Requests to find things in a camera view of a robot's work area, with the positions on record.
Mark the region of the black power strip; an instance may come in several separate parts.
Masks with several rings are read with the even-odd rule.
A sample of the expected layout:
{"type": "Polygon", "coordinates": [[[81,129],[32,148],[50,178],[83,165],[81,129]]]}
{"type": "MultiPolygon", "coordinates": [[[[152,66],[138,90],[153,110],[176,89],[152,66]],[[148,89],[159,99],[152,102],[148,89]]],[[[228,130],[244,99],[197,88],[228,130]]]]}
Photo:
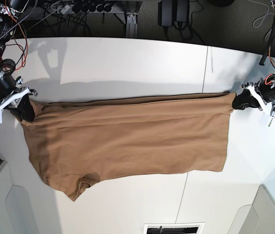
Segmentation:
{"type": "Polygon", "coordinates": [[[72,2],[72,11],[74,13],[104,13],[110,12],[115,1],[107,0],[74,0],[72,2]]]}

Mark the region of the aluminium frame post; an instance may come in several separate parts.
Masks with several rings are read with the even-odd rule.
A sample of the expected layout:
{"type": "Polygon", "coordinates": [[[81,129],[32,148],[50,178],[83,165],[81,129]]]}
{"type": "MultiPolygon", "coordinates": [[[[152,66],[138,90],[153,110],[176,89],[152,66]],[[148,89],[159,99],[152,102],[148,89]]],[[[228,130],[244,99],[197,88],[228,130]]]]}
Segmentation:
{"type": "Polygon", "coordinates": [[[126,20],[126,38],[136,39],[138,33],[138,13],[127,12],[125,15],[126,20]]]}

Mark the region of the brown t-shirt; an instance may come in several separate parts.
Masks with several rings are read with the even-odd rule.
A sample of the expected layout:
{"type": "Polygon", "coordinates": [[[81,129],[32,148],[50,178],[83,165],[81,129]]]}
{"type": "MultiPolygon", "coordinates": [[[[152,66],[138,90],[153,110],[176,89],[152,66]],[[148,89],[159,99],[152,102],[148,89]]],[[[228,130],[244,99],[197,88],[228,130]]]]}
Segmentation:
{"type": "Polygon", "coordinates": [[[41,180],[76,200],[109,179],[222,171],[235,96],[31,101],[35,118],[20,124],[29,160],[41,180]]]}

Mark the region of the left grey monitor back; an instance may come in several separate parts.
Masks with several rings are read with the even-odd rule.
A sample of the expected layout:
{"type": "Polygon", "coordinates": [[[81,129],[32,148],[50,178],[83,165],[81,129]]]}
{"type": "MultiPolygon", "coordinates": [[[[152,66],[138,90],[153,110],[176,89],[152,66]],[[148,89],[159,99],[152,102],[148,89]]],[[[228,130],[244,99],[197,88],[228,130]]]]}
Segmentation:
{"type": "Polygon", "coordinates": [[[28,192],[12,182],[8,164],[0,163],[0,234],[37,234],[28,192]]]}

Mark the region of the black power adapter box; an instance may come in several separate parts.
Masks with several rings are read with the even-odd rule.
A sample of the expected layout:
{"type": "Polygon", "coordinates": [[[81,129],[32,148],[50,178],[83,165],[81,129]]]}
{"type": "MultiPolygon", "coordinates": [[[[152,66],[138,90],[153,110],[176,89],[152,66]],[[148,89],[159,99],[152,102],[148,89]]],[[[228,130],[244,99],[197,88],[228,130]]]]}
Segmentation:
{"type": "Polygon", "coordinates": [[[189,6],[188,0],[162,0],[158,3],[158,25],[172,27],[173,23],[188,23],[189,6]]]}

